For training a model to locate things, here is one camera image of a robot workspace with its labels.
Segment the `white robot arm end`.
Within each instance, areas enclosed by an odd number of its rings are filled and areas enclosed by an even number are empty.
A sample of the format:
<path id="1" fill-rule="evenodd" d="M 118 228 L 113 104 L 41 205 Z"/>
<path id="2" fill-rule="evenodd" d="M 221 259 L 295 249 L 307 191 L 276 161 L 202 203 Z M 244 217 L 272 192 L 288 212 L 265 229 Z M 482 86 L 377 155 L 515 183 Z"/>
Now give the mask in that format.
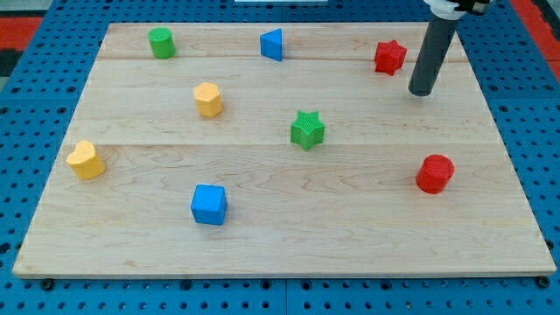
<path id="1" fill-rule="evenodd" d="M 465 14 L 483 16 L 496 3 L 495 0 L 423 0 L 438 18 L 456 21 Z"/>

